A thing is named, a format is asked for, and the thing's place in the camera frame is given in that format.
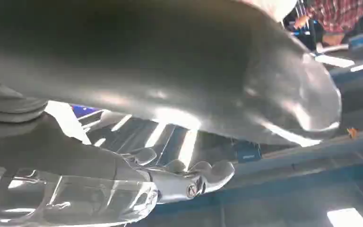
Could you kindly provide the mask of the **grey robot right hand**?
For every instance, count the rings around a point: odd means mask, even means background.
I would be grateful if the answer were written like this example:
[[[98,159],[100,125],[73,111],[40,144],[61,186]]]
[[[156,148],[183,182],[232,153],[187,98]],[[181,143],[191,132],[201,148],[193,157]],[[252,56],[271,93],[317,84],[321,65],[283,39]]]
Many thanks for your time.
[[[49,101],[255,143],[312,146],[340,125],[325,67],[235,0],[0,0],[0,227],[112,227],[222,188],[229,161],[148,167],[67,136]]]

